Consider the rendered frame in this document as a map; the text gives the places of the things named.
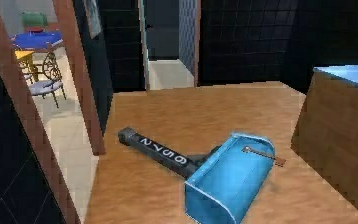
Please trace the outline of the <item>blue round table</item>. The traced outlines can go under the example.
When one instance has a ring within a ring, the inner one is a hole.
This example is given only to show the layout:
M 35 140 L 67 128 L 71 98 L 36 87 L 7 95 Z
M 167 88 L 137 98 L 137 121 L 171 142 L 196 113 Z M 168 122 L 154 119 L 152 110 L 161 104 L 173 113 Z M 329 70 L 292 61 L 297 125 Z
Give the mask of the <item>blue round table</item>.
M 26 50 L 43 50 L 49 45 L 56 46 L 63 42 L 60 31 L 25 32 L 11 36 L 10 40 Z

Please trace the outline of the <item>dark room door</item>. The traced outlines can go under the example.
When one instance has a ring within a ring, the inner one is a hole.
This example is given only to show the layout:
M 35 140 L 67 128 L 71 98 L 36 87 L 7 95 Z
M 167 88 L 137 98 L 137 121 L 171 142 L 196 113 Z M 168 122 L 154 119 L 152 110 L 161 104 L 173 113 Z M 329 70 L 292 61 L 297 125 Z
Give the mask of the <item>dark room door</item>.
M 179 58 L 179 0 L 145 0 L 145 22 L 150 60 Z

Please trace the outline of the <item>brown cabinet with blue top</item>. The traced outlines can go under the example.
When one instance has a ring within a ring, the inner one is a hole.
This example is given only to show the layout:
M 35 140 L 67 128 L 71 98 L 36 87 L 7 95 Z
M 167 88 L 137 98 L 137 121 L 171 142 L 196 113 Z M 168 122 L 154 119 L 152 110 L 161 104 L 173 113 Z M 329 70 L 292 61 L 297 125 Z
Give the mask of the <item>brown cabinet with blue top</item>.
M 313 69 L 291 149 L 358 210 L 358 65 Z

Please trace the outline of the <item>green chair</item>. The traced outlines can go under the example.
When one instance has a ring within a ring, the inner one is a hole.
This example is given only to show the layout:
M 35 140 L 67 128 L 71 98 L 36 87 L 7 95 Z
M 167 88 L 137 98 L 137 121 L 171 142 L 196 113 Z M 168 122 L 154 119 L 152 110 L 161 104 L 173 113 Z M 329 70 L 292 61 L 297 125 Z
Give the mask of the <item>green chair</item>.
M 23 12 L 22 24 L 27 32 L 43 32 L 48 27 L 48 19 L 44 13 Z

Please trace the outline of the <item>yellow chair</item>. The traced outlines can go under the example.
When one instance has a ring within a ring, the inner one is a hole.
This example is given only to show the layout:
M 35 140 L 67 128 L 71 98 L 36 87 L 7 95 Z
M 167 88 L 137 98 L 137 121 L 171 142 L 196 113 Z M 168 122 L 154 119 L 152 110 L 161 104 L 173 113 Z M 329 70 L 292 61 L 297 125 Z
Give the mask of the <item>yellow chair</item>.
M 16 50 L 15 55 L 19 68 L 21 69 L 22 74 L 26 80 L 29 80 L 31 83 L 37 82 L 38 69 L 33 62 L 33 51 L 30 50 Z

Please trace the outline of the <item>blue mailbox on black post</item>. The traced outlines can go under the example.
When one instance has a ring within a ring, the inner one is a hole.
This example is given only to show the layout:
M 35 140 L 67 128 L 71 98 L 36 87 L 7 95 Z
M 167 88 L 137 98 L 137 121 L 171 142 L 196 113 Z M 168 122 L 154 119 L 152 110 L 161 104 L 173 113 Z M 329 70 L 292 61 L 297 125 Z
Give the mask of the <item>blue mailbox on black post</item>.
M 191 156 L 130 127 L 118 138 L 184 178 L 185 213 L 198 224 L 240 224 L 272 167 L 286 163 L 269 139 L 242 132 L 208 154 Z

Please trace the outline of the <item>ornate metal chair grey seat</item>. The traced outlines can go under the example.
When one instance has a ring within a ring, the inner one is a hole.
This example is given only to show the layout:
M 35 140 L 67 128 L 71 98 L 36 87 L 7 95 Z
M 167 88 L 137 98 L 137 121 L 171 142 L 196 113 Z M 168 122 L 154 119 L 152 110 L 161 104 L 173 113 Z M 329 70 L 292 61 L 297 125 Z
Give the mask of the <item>ornate metal chair grey seat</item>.
M 29 86 L 31 95 L 45 98 L 47 94 L 51 94 L 56 107 L 59 107 L 55 92 L 61 90 L 64 99 L 66 99 L 66 94 L 62 82 L 62 73 L 59 69 L 55 53 L 49 52 L 41 64 L 33 64 L 31 68 L 31 75 L 34 78 L 39 75 L 44 76 L 43 80 L 35 81 Z

